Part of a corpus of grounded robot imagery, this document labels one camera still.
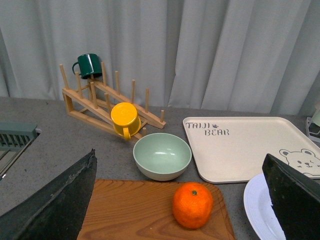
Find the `green mug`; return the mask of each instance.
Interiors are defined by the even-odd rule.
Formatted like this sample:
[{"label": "green mug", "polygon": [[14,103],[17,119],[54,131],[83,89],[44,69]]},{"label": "green mug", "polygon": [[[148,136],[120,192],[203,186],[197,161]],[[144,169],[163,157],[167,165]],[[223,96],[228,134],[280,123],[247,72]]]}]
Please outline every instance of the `green mug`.
[{"label": "green mug", "polygon": [[79,65],[80,73],[82,79],[90,78],[91,74],[94,78],[102,76],[102,68],[99,57],[94,53],[83,54],[78,57],[78,61],[72,66],[72,72],[75,73],[75,66]]}]

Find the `bear illustration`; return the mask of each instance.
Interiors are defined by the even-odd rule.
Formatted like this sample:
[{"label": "bear illustration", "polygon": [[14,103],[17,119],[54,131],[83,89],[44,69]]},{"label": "bear illustration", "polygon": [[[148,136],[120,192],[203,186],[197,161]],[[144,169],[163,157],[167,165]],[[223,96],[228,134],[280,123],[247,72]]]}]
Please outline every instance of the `bear illustration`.
[{"label": "bear illustration", "polygon": [[320,159],[308,149],[288,151],[281,149],[280,154],[285,157],[289,166],[305,175],[320,176]]}]

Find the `orange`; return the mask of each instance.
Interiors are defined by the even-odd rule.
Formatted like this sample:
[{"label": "orange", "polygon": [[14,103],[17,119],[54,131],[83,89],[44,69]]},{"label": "orange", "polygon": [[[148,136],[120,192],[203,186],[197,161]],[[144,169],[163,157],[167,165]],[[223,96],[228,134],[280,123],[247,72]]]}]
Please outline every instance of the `orange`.
[{"label": "orange", "polygon": [[197,182],[182,184],[173,195],[172,212],[182,226],[197,229],[211,217],[214,199],[211,192]]}]

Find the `dish drying rack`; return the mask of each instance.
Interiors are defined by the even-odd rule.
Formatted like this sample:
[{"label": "dish drying rack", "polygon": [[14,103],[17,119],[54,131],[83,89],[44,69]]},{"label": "dish drying rack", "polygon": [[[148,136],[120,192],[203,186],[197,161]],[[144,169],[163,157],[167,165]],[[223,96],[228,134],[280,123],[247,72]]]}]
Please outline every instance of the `dish drying rack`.
[{"label": "dish drying rack", "polygon": [[[103,79],[102,81],[94,78],[92,74],[91,77],[87,79],[87,85],[82,86],[80,75],[78,72],[75,72],[77,89],[71,89],[69,87],[64,67],[62,64],[60,64],[59,66],[64,81],[62,94],[66,112],[68,115],[110,134],[113,134],[119,138],[125,139],[123,136],[116,133],[113,127],[113,121],[110,116],[111,110],[115,106],[110,101],[110,98],[113,98],[118,102],[127,102],[133,104],[138,112],[139,118],[141,120],[139,131],[142,129],[142,133],[138,132],[135,135],[131,136],[131,141],[136,142],[147,134],[147,129],[145,128],[146,124],[159,129],[163,129],[163,127],[165,126],[166,122],[164,121],[164,110],[161,110],[160,117],[157,117],[156,115],[149,112],[149,88],[145,90],[145,107],[141,107],[140,105],[135,103],[136,81],[134,79],[132,80],[131,99],[129,99],[128,97],[122,95],[120,92],[118,71],[115,71],[116,89],[114,90],[113,88],[108,86],[105,64],[103,61],[101,62]],[[87,90],[87,97],[84,96],[84,90]],[[100,90],[104,93],[104,100],[98,99],[96,92],[97,90]],[[74,107],[74,102],[80,104],[83,109],[76,110]]]},{"label": "dish drying rack", "polygon": [[0,180],[37,138],[36,127],[33,123],[0,122]]}]

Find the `yellow mug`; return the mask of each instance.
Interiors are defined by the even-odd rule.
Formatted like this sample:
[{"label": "yellow mug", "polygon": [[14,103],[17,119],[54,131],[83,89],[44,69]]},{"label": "yellow mug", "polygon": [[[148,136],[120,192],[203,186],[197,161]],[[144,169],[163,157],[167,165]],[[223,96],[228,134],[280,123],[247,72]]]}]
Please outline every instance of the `yellow mug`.
[{"label": "yellow mug", "polygon": [[128,102],[120,102],[111,110],[111,120],[115,132],[129,141],[141,127],[141,120],[135,106]]}]

